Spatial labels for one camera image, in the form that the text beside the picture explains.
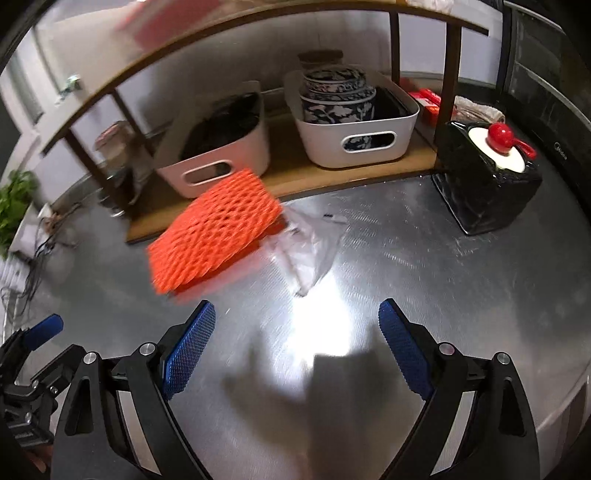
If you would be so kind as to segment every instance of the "blue and white bowl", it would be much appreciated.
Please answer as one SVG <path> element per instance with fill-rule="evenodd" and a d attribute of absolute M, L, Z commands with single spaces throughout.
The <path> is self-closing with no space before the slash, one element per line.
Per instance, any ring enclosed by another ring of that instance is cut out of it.
<path fill-rule="evenodd" d="M 366 86 L 348 94 L 303 92 L 300 94 L 304 122 L 318 125 L 369 122 L 374 119 L 376 90 Z M 354 137 L 343 145 L 345 150 L 365 150 L 371 146 L 371 137 Z"/>
<path fill-rule="evenodd" d="M 310 92 L 348 93 L 366 86 L 365 73 L 346 65 L 326 66 L 304 74 L 304 85 Z"/>

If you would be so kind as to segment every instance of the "microwave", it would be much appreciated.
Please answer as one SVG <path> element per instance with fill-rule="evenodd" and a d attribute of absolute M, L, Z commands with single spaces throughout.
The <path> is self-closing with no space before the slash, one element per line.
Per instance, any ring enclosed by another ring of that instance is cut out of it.
<path fill-rule="evenodd" d="M 538 2 L 504 2 L 503 28 L 501 104 L 537 140 L 591 218 L 591 72 Z"/>

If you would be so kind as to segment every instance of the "orange foam net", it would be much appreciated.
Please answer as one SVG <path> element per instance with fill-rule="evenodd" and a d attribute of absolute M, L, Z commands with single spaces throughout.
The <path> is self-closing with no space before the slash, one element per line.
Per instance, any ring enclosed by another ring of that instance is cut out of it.
<path fill-rule="evenodd" d="M 168 293 L 219 268 L 281 214 L 279 201 L 244 169 L 213 186 L 148 247 L 152 283 Z"/>

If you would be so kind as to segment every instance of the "bin handle hole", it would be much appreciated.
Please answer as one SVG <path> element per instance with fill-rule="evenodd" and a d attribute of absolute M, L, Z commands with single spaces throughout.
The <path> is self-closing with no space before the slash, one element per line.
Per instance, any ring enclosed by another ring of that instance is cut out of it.
<path fill-rule="evenodd" d="M 370 143 L 368 148 L 364 148 L 368 141 L 366 140 L 367 137 L 370 137 Z M 340 143 L 340 146 L 343 147 L 343 150 L 347 153 L 375 152 L 377 150 L 386 150 L 387 148 L 393 147 L 397 138 L 398 135 L 396 132 L 392 131 L 376 132 L 373 134 L 356 134 L 345 137 Z"/>
<path fill-rule="evenodd" d="M 191 187 L 196 187 L 212 180 L 220 180 L 230 175 L 233 171 L 232 163 L 228 160 L 220 160 L 208 165 L 203 165 L 183 173 L 183 181 Z"/>

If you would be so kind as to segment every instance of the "wooden shelf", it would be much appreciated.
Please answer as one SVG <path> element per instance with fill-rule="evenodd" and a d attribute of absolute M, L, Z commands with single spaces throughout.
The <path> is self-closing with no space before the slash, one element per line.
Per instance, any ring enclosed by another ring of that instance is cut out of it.
<path fill-rule="evenodd" d="M 312 163 L 306 155 L 289 113 L 269 117 L 268 126 L 271 165 L 262 179 L 267 189 L 279 198 L 419 174 L 431 170 L 435 163 L 435 151 L 413 132 L 408 151 L 399 160 L 338 170 L 322 168 Z M 153 175 L 134 206 L 127 242 L 138 242 L 160 234 L 190 202 L 176 193 L 159 175 Z"/>
<path fill-rule="evenodd" d="M 60 127 L 56 129 L 53 137 L 49 138 L 43 146 L 43 154 L 47 154 L 59 141 L 64 138 L 66 132 L 80 119 L 86 112 L 88 112 L 95 104 L 97 104 L 104 96 L 113 95 L 116 88 L 123 82 L 130 79 L 135 74 L 146 69 L 157 61 L 167 57 L 182 48 L 185 48 L 199 40 L 208 38 L 216 33 L 220 33 L 231 28 L 240 27 L 267 18 L 282 17 L 284 15 L 301 14 L 308 12 L 333 11 L 333 10 L 367 10 L 367 11 L 383 11 L 389 12 L 391 15 L 407 14 L 415 15 L 417 17 L 432 18 L 445 22 L 449 27 L 454 27 L 458 31 L 461 28 L 467 28 L 483 35 L 488 35 L 488 29 L 481 25 L 476 25 L 472 22 L 462 18 L 446 15 L 435 10 L 411 7 L 405 2 L 397 3 L 395 0 L 277 0 L 276 2 L 269 1 L 267 5 L 261 7 L 249 8 L 235 14 L 225 15 L 222 18 L 199 25 L 197 28 L 188 32 L 180 33 L 178 37 L 165 43 L 160 48 L 149 52 L 138 58 L 135 62 L 130 63 L 129 66 L 123 70 L 112 72 L 112 77 L 100 88 L 94 92 L 86 92 L 88 97 L 78 110 L 61 123 Z M 398 31 L 398 17 L 392 17 L 395 22 L 396 32 Z M 400 46 L 395 45 L 395 58 L 399 63 Z M 459 45 L 454 45 L 453 48 L 458 49 Z M 392 67 L 393 70 L 400 70 L 400 65 L 397 64 Z"/>

